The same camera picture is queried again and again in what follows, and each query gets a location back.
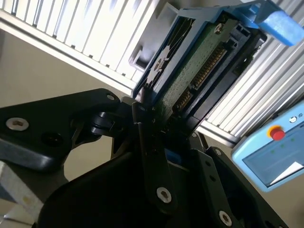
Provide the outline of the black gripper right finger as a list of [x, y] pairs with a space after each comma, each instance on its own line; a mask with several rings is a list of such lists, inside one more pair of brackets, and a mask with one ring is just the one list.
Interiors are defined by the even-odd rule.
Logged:
[[286, 223], [218, 147], [199, 134], [190, 155], [187, 228], [285, 228]]

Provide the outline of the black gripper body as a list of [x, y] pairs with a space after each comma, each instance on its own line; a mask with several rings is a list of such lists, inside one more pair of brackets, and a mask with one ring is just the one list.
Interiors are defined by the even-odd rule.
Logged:
[[161, 213], [145, 194], [143, 170], [128, 153], [61, 186], [46, 201], [40, 228], [211, 228], [213, 219], [190, 173], [169, 164], [178, 207]]

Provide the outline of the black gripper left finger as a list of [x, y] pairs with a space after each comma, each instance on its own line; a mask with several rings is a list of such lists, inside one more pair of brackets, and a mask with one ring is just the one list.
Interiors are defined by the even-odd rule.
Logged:
[[130, 190], [163, 214], [177, 208], [164, 147], [151, 111], [100, 88], [4, 107], [0, 110], [0, 158], [39, 172], [61, 169], [76, 147], [102, 136], [114, 139], [113, 157], [100, 172], [121, 195]]

